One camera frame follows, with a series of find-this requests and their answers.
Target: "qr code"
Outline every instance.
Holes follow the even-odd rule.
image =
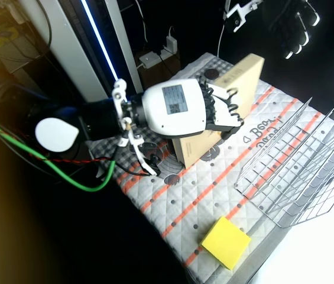
[[[169,108],[171,109],[172,114],[176,114],[176,113],[180,112],[179,104],[169,105]]]

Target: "checkered fabric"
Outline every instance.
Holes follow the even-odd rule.
[[[231,68],[231,64],[206,53],[172,79],[196,78],[211,68],[222,75]],[[148,129],[137,129],[145,140],[141,149],[144,155],[156,154],[160,158],[158,166],[161,175],[138,177],[116,169],[115,178],[123,192],[160,232],[176,257],[187,266],[197,283],[220,284],[231,281],[234,273],[275,227],[271,220],[263,218],[258,208],[244,200],[244,196],[234,188],[234,183],[242,166],[262,144],[256,144],[258,135],[265,130],[260,123],[265,122],[270,129],[278,129],[302,105],[291,96],[259,81],[255,104],[244,126],[228,140],[214,146],[189,169],[184,169],[177,161],[167,141]],[[315,109],[308,107],[298,125],[302,129],[313,129],[319,124],[321,116]],[[95,157],[110,156],[115,142],[114,138],[96,141],[90,149]],[[135,172],[141,171],[130,147],[118,161]],[[223,268],[199,246],[221,216],[226,216],[251,237],[249,246],[234,270]]]

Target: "blue light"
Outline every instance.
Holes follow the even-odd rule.
[[[113,67],[113,64],[112,64],[112,61],[110,60],[110,57],[109,57],[109,54],[108,52],[106,51],[106,48],[105,48],[105,45],[103,44],[103,41],[102,41],[102,38],[101,38],[101,35],[97,29],[97,26],[96,26],[96,23],[95,23],[95,20],[93,19],[92,17],[92,14],[90,13],[90,9],[88,7],[88,4],[86,3],[85,0],[81,0],[83,6],[84,6],[84,10],[85,10],[85,13],[86,15],[88,16],[88,19],[89,19],[89,22],[90,24],[92,25],[92,28],[96,34],[96,37],[97,37],[97,40],[101,46],[101,49],[102,49],[102,52],[103,52],[103,55],[105,55],[105,58],[106,58],[106,61],[108,62],[108,65],[110,67],[110,70],[112,71],[113,73],[113,77],[114,79],[117,81],[118,80],[118,77],[117,77],[117,74],[115,73],[115,70],[114,70],[114,67]]]

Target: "yellow cube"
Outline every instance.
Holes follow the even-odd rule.
[[[220,217],[201,242],[228,269],[233,269],[251,238],[225,217]]]

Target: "wire rack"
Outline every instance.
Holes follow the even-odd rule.
[[[287,228],[330,211],[334,205],[332,111],[308,133],[296,125],[304,104],[242,168],[235,188],[279,227]]]

